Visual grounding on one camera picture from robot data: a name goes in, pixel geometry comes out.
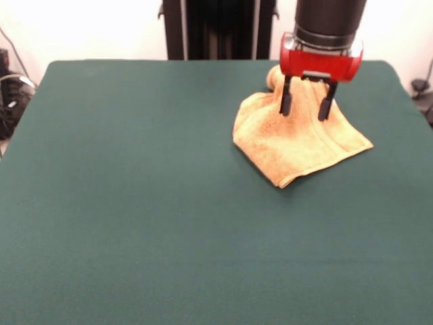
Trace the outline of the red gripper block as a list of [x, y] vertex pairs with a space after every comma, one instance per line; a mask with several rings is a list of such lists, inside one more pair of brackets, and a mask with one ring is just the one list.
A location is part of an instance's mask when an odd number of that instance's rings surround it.
[[348, 49], [322, 51], [306, 46], [287, 32], [281, 38], [279, 66], [289, 77], [348, 83], [361, 66], [363, 50], [363, 42], [355, 40]]

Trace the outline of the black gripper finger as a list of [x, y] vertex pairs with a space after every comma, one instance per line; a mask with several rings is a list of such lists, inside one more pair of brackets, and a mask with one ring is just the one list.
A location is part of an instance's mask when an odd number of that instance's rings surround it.
[[337, 88], [338, 88], [337, 82], [329, 82], [328, 83], [327, 94], [322, 99], [322, 102], [321, 102], [321, 105], [319, 108], [318, 119], [320, 121], [325, 121], [329, 118], [329, 113], [331, 110], [332, 102], [334, 100], [334, 96], [336, 94]]
[[279, 111], [279, 113], [283, 116], [289, 116], [292, 107], [292, 94], [290, 92], [291, 82], [292, 76], [285, 76]]

